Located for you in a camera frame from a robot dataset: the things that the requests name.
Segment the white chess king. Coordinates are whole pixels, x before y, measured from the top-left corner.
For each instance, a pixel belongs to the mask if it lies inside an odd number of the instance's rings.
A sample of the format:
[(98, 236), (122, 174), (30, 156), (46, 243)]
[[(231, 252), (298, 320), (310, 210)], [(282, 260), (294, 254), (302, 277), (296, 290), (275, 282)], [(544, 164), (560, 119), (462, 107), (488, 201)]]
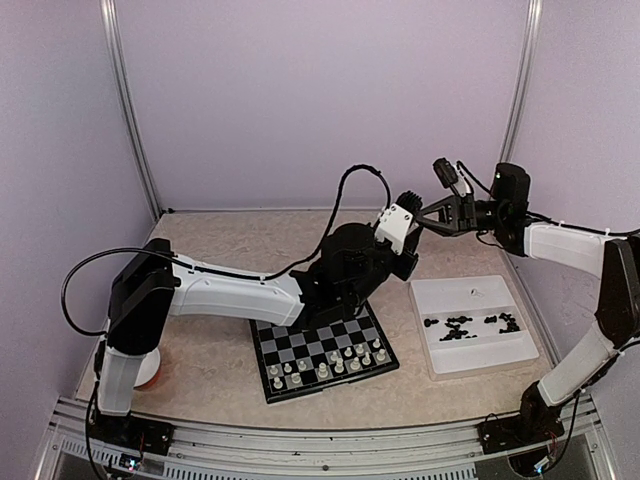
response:
[(334, 364), (334, 372), (336, 374), (341, 374), (344, 372), (344, 360), (342, 358), (338, 358)]

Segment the white chess queen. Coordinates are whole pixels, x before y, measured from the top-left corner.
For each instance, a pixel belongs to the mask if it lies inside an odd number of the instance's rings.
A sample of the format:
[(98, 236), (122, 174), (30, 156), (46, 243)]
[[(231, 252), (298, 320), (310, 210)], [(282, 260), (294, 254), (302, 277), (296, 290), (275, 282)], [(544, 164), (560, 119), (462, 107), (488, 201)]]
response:
[(325, 363), (321, 363), (318, 367), (317, 375), (319, 378), (324, 379), (327, 378), (329, 374), (328, 367)]

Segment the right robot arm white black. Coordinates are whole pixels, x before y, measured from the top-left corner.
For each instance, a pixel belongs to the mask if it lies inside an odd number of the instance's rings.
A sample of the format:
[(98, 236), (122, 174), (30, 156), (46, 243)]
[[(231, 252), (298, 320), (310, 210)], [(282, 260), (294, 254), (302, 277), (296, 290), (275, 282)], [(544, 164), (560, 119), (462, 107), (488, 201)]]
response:
[(524, 391), (517, 415), (479, 426), (486, 450), (561, 436), (562, 408), (603, 378), (639, 335), (639, 233), (594, 230), (531, 212), (531, 178), (518, 165), (497, 165), (486, 200), (475, 197), (480, 183), (462, 162), (440, 158), (433, 169), (452, 193), (423, 208), (419, 225), (444, 237), (491, 234), (509, 254), (564, 265), (600, 282), (595, 320), (584, 337)]

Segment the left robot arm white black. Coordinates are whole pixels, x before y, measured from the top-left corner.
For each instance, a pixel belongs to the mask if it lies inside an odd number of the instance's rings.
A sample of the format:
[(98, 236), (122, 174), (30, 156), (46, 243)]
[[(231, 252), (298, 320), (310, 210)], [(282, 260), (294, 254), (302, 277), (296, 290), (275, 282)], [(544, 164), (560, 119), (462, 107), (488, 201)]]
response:
[(418, 262), (421, 228), (390, 240), (369, 224), (347, 223), (321, 242), (307, 270), (281, 276), (215, 267), (149, 241), (115, 278), (97, 389), (102, 430), (121, 445), (140, 434), (130, 415), (144, 358), (160, 342), (167, 317), (212, 315), (315, 330), (352, 319), (390, 276), (408, 279)]

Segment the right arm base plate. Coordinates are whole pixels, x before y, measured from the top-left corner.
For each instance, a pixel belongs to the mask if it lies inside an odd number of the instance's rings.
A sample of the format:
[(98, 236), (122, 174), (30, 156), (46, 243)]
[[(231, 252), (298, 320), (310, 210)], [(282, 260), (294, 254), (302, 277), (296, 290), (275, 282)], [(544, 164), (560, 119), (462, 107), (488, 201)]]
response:
[(526, 426), (520, 415), (491, 417), (477, 425), (479, 441), (485, 455), (547, 442), (565, 434), (560, 420), (541, 427)]

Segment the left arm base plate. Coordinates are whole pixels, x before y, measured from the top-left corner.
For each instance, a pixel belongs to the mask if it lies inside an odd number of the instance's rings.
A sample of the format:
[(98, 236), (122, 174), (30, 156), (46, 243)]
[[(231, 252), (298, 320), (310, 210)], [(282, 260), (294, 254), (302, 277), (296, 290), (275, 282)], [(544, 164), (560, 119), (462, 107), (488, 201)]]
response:
[(134, 415), (109, 416), (99, 412), (89, 418), (89, 437), (139, 453), (167, 456), (175, 427), (164, 421)]

